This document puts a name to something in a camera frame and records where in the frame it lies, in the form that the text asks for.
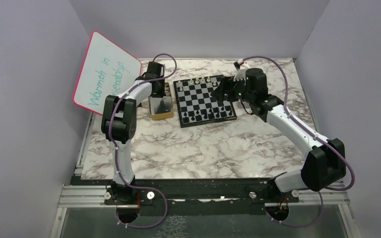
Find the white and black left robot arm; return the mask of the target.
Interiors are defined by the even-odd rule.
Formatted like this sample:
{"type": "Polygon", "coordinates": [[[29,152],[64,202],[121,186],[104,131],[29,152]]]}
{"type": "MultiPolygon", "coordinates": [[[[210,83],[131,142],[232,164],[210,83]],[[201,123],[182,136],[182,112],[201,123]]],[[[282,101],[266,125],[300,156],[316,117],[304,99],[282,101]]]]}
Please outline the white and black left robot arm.
{"type": "Polygon", "coordinates": [[[110,184],[112,198],[123,203],[135,200],[132,187],[135,175],[131,166],[131,140],[137,126],[137,106],[155,89],[163,90],[164,65],[151,61],[147,71],[125,92],[105,99],[101,131],[113,143],[114,176],[110,184]]]}

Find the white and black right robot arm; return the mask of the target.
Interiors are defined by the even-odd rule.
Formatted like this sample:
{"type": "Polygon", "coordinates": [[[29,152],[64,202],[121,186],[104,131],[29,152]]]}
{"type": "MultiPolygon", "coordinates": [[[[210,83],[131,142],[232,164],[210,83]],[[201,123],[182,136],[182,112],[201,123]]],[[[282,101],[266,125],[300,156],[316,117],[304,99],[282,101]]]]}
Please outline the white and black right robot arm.
{"type": "Polygon", "coordinates": [[[260,68],[240,69],[235,76],[223,76],[211,92],[217,101],[243,101],[252,113],[282,132],[306,157],[299,170],[286,172],[268,181],[267,197],[280,201],[287,192],[299,189],[320,191],[346,175],[345,147],[341,140],[329,140],[314,133],[278,97],[268,92],[267,76],[260,68]]]}

